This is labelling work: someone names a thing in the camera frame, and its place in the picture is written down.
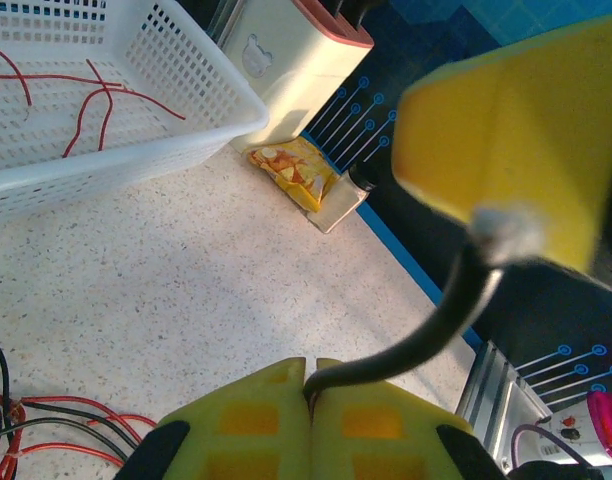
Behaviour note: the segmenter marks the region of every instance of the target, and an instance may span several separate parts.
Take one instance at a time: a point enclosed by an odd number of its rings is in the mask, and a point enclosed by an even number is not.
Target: small white bottle
[[[366,200],[378,181],[378,172],[372,165],[354,163],[324,196],[319,212],[309,212],[308,219],[322,232],[330,232]]]

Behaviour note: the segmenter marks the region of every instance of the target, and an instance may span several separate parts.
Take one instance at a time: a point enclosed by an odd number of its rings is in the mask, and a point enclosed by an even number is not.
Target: snack bag
[[[308,140],[295,140],[276,145],[254,147],[244,155],[257,165],[304,210],[318,212],[321,201],[338,175],[321,152]]]

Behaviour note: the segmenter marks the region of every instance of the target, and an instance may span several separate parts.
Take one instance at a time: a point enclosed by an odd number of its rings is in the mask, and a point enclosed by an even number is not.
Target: white plastic basket
[[[113,94],[105,147],[97,152],[108,108],[99,85],[0,80],[0,221],[188,168],[234,137],[263,128],[264,104],[199,26],[173,0],[0,0],[0,50],[22,74],[119,82],[186,116]],[[0,74],[13,74],[0,57]]]

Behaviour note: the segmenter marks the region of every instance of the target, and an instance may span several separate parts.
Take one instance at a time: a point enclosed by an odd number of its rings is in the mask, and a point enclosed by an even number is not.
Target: speckled countertop
[[[288,356],[312,369],[317,356],[380,350],[431,308],[358,215],[320,234],[230,147],[191,170],[0,226],[0,344],[14,397],[83,395],[159,419]],[[454,409],[473,359],[460,338],[395,382]],[[52,426],[24,438],[95,446]],[[21,459],[18,478],[114,472],[53,451]]]

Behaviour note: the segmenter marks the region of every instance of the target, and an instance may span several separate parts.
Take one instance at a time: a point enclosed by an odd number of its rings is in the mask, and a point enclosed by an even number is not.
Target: black cap
[[[365,192],[370,192],[379,183],[379,172],[370,163],[362,161],[353,163],[348,169],[348,175],[353,183]]]

